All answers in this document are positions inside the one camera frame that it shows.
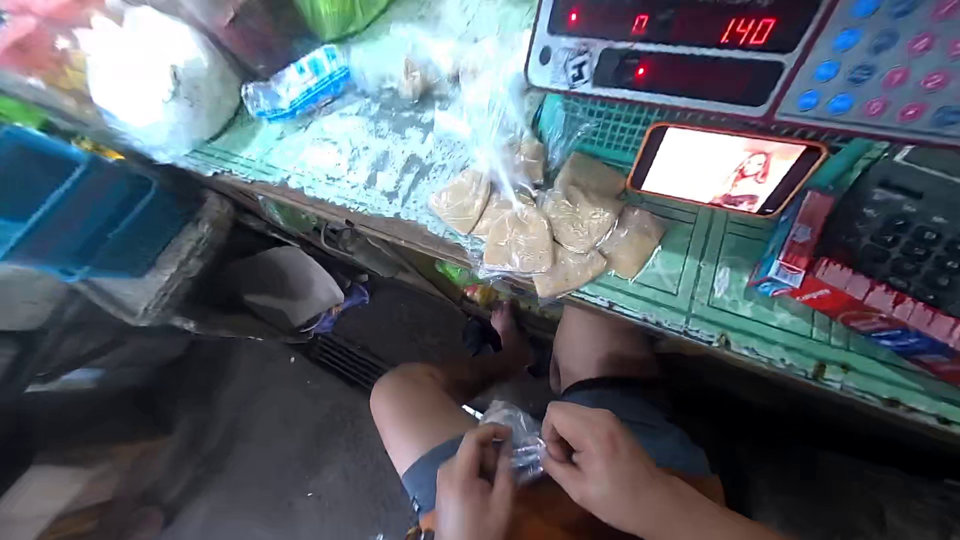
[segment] orange phone case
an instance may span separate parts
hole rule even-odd
[[[650,133],[652,133],[656,128],[660,128],[660,127],[675,127],[675,128],[683,128],[686,130],[693,130],[698,132],[708,132],[712,134],[734,135],[734,136],[749,137],[749,138],[754,138],[759,140],[772,140],[775,142],[802,144],[803,146],[807,146],[807,147],[819,148],[820,158],[817,159],[815,163],[813,163],[813,165],[810,167],[810,170],[806,172],[806,175],[804,176],[804,178],[797,183],[797,186],[793,188],[793,191],[791,191],[790,194],[787,195],[786,199],[783,199],[783,202],[780,204],[780,206],[773,212],[768,214],[759,214],[759,213],[753,213],[753,212],[748,212],[744,210],[729,209],[727,207],[721,207],[720,205],[712,205],[710,203],[701,203],[700,201],[691,201],[690,199],[674,197],[672,195],[663,195],[662,193],[654,193],[653,191],[643,191],[642,189],[636,189],[633,187],[633,185],[630,182],[630,179],[634,177],[634,173],[636,172],[636,165],[640,162],[640,156],[643,155],[643,150],[647,147],[647,139],[650,138]],[[776,217],[780,215],[780,213],[787,206],[787,204],[789,204],[790,201],[800,191],[800,189],[804,187],[804,184],[806,184],[806,181],[809,180],[810,175],[813,174],[813,172],[820,167],[821,163],[824,162],[824,160],[827,158],[828,155],[829,155],[829,149],[827,145],[816,140],[803,140],[801,138],[789,138],[789,137],[783,137],[783,136],[755,135],[755,134],[748,134],[743,132],[736,132],[733,130],[720,130],[716,128],[705,128],[702,126],[676,124],[673,122],[657,122],[655,124],[652,124],[650,128],[647,129],[647,133],[643,136],[643,143],[640,144],[640,149],[639,151],[636,152],[636,158],[634,159],[634,166],[630,169],[630,174],[627,176],[627,188],[631,189],[632,191],[636,191],[637,193],[645,193],[648,195],[654,195],[656,197],[665,197],[667,199],[673,199],[674,201],[681,201],[684,203],[690,203],[692,205],[698,205],[701,207],[712,207],[715,209],[721,209],[725,211],[736,212],[744,215],[751,215],[753,217],[761,217],[766,219],[766,218]]]

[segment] floor drain grate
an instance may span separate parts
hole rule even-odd
[[[368,390],[393,367],[362,347],[330,334],[318,335],[294,348],[348,384]]]

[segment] smartphone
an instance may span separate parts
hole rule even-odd
[[[772,217],[827,155],[821,142],[659,122],[647,131],[627,184],[644,193]]]

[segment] knee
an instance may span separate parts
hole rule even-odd
[[[370,393],[370,411],[376,419],[383,411],[402,410],[404,404],[416,399],[420,392],[443,387],[443,375],[436,367],[402,364],[376,380]]]

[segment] cardboard box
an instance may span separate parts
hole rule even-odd
[[[766,296],[786,294],[799,287],[813,263],[813,249],[833,203],[832,196],[815,190],[791,203],[780,216],[747,285]]]
[[[960,320],[829,258],[789,295],[877,345],[960,384]]]

